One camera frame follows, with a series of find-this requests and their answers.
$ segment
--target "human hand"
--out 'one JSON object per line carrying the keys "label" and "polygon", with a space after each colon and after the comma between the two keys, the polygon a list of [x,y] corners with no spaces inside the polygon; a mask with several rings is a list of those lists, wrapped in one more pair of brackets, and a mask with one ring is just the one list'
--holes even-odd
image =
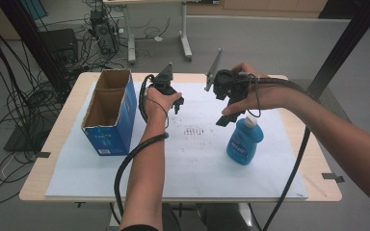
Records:
{"label": "human hand", "polygon": [[[247,63],[238,64],[231,70],[248,72],[259,78],[269,78],[269,76],[255,70]],[[228,105],[222,110],[222,114],[228,116],[249,109],[259,109],[259,107],[260,110],[285,108],[288,106],[289,97],[293,94],[295,94],[294,90],[280,85],[256,86],[255,84],[251,84],[248,96],[244,100]]]}
{"label": "human hand", "polygon": [[182,96],[181,92],[172,95],[164,95],[154,87],[149,87],[145,95],[145,113],[150,116],[162,116],[166,118],[175,100]]}

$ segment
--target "computer tower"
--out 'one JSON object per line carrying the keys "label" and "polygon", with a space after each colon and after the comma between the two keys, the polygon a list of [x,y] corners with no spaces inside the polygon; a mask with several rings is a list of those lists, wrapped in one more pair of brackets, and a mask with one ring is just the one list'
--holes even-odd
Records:
{"label": "computer tower", "polygon": [[72,29],[40,32],[40,37],[59,64],[78,61],[78,43]]}
{"label": "computer tower", "polygon": [[93,35],[102,55],[117,52],[117,41],[105,11],[92,10],[90,15]]}

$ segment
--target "gray floor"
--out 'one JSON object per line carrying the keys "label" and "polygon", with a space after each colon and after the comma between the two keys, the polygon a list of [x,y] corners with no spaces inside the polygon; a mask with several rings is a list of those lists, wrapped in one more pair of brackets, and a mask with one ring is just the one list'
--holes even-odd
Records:
{"label": "gray floor", "polygon": [[[160,22],[159,27],[163,28],[164,23]],[[223,47],[225,53],[221,68],[248,62],[269,74],[283,74],[292,80],[311,80],[347,24],[345,20],[189,17],[187,33],[194,55],[189,62],[183,58],[178,38],[180,20],[172,19],[163,41],[137,41],[138,54],[146,50],[147,55],[130,68],[135,72],[159,72],[172,62],[174,72],[205,73],[218,47]],[[21,55],[19,42],[12,41],[11,45]],[[17,77],[21,88],[28,90],[27,84],[21,83],[24,76],[19,74]],[[370,29],[329,88],[349,119],[370,133]],[[8,91],[0,79],[0,119],[7,113],[7,97]],[[2,148],[13,127],[10,122],[0,127],[0,163],[9,154]],[[370,199],[346,176],[329,153],[325,150],[324,153],[331,170],[345,178],[345,182],[339,184],[342,201],[284,203],[270,230],[370,230]],[[14,164],[9,165],[7,172],[14,168]],[[0,190],[0,200],[18,192],[22,183],[4,185]],[[259,221],[264,224],[274,204],[257,203],[253,207]],[[0,230],[106,230],[109,218],[108,204],[88,203],[77,208],[73,203],[24,202],[17,196],[0,204]],[[183,230],[204,230],[195,211],[183,212],[180,222]]]}

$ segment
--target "human arm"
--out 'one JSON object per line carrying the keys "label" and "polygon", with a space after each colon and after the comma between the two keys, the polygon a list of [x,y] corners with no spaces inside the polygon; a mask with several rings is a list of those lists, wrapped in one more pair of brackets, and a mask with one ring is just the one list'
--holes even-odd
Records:
{"label": "human arm", "polygon": [[[181,93],[170,96],[148,88],[145,97],[147,123],[141,142],[165,133],[167,112]],[[162,192],[165,178],[164,141],[147,146],[133,159],[120,229],[146,224],[162,230]]]}
{"label": "human arm", "polygon": [[[259,74],[246,63],[234,67],[234,70],[239,69],[256,76]],[[254,91],[255,88],[251,87],[245,100],[226,107],[223,110],[224,116],[246,109],[257,109]],[[258,97],[261,110],[285,108],[301,119],[335,161],[370,197],[370,135],[368,133],[331,113],[305,94],[283,86],[260,86]]]}

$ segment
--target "open box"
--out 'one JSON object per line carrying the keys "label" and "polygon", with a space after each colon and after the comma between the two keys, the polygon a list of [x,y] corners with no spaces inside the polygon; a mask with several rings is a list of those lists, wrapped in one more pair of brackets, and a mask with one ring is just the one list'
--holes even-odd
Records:
{"label": "open box", "polygon": [[98,155],[128,155],[136,107],[131,71],[103,70],[82,122],[82,130]]}

